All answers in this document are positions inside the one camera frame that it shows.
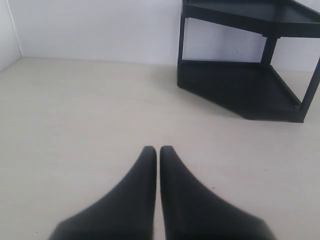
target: black plastic shelf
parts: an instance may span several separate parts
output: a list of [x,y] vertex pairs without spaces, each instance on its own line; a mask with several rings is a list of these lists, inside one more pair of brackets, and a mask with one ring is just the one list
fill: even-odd
[[183,60],[181,77],[180,87],[250,120],[290,121],[301,106],[273,67],[260,63]]
[[[184,60],[186,18],[262,34],[261,62]],[[182,0],[177,84],[246,119],[303,123],[320,83],[320,59],[300,101],[271,65],[280,37],[320,38],[320,13],[294,0]]]
[[320,38],[320,15],[293,0],[183,0],[182,14],[268,36]]

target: corner shelf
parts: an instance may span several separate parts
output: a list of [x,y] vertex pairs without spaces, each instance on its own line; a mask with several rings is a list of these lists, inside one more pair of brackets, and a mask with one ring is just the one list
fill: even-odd
[[[186,18],[262,34],[261,62],[184,60]],[[183,0],[178,86],[246,119],[303,123],[320,83],[320,60],[301,102],[271,66],[280,37],[320,38],[320,13],[294,0]]]

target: beige floor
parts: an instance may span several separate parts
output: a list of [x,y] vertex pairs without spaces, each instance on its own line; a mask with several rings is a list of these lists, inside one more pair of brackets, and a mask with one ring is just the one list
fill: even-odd
[[[311,74],[281,74],[302,96]],[[0,239],[47,239],[107,193],[143,146],[173,145],[279,240],[319,240],[319,94],[304,124],[248,121],[175,81],[174,66],[36,58],[0,73]],[[165,239],[159,194],[155,239]]]

